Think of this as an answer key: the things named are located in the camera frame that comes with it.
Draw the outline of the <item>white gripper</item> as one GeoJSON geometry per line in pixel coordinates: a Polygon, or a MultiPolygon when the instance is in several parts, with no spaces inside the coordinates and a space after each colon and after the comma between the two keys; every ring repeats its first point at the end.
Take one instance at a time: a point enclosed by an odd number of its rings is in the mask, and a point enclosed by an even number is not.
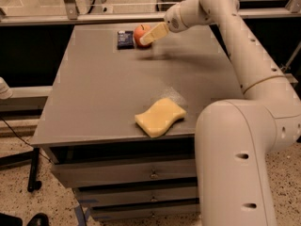
{"type": "Polygon", "coordinates": [[[141,45],[149,45],[156,40],[165,37],[169,30],[179,33],[188,29],[187,7],[184,3],[178,3],[170,7],[166,13],[164,20],[147,30],[139,39],[141,45]]]}

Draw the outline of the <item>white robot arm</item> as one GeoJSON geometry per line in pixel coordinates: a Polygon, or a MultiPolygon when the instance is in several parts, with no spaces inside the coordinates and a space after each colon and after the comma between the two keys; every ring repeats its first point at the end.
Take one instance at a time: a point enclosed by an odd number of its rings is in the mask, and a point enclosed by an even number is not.
{"type": "Polygon", "coordinates": [[[243,97],[200,113],[195,131],[203,226],[277,226],[265,156],[300,136],[301,101],[238,13],[238,0],[185,0],[142,38],[216,23],[243,97]]]}

